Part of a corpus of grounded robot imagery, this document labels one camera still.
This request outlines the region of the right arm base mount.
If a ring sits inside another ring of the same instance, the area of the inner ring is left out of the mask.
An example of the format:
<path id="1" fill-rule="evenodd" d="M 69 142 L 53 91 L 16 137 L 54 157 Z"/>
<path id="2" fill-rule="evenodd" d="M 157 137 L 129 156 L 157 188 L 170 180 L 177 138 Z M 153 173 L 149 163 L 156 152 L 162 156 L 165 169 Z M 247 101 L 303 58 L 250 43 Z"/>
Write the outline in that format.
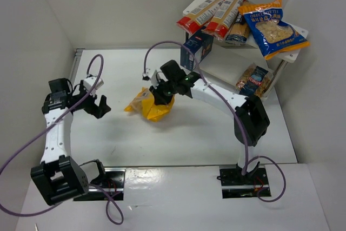
<path id="1" fill-rule="evenodd" d="M 216 177 L 221 184 L 223 199 L 238 199 L 260 196 L 270 197 L 267 171 L 258 167 L 254 173 L 241 174 L 238 166 L 220 167 Z"/>

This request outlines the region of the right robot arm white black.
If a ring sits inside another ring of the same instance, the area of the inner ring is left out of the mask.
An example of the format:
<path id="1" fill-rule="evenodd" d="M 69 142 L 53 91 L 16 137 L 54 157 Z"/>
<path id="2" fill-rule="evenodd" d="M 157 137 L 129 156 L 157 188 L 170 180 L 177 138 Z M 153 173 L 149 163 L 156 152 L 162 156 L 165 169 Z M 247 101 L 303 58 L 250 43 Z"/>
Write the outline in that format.
<path id="1" fill-rule="evenodd" d="M 167 105 L 176 94 L 203 101 L 234 118 L 234 133 L 245 146 L 237 166 L 242 175 L 253 173 L 258 164 L 255 147 L 270 125 L 269 118 L 259 97 L 236 94 L 208 81 L 197 72 L 186 74 L 176 61 L 170 60 L 160 67 L 165 80 L 158 71 L 145 69 L 143 79 L 151 82 L 150 91 L 156 105 Z"/>

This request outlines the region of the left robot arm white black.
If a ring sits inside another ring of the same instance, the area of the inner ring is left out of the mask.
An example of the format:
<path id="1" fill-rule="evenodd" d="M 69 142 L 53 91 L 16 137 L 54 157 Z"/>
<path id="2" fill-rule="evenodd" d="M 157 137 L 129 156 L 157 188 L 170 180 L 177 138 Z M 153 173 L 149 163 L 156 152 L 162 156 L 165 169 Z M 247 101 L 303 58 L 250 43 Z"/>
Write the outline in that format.
<path id="1" fill-rule="evenodd" d="M 67 78 L 49 81 L 51 93 L 45 98 L 42 113 L 49 131 L 45 137 L 45 149 L 39 166 L 31 168 L 31 178 L 49 206 L 73 199 L 88 192 L 89 182 L 83 169 L 72 159 L 71 125 L 73 113 L 84 110 L 101 118 L 110 112 L 107 98 L 102 95 L 99 104 L 96 90 L 103 80 L 88 75 L 78 84 L 74 94 Z"/>

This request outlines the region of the yellow pasta bag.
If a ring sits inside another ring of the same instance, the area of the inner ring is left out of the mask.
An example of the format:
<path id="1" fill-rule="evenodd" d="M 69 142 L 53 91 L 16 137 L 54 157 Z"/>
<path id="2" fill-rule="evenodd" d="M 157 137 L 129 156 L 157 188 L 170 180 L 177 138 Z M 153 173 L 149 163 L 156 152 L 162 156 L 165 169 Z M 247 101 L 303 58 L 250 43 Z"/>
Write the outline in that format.
<path id="1" fill-rule="evenodd" d="M 171 111 L 175 97 L 167 105 L 155 105 L 153 94 L 148 88 L 142 88 L 137 96 L 124 108 L 128 113 L 139 113 L 146 120 L 158 122 Z"/>

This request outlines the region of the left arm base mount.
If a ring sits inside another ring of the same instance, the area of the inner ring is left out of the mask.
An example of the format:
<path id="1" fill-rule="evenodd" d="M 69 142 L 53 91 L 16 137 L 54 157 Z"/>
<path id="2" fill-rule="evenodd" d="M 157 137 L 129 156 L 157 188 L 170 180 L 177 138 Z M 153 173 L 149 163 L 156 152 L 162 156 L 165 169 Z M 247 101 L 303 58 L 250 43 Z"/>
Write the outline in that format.
<path id="1" fill-rule="evenodd" d="M 98 186 L 103 188 L 115 201 L 123 201 L 125 185 L 125 168 L 105 168 L 105 178 Z M 77 197 L 74 201 L 106 201 L 107 197 L 98 189 L 90 186 L 86 195 Z"/>

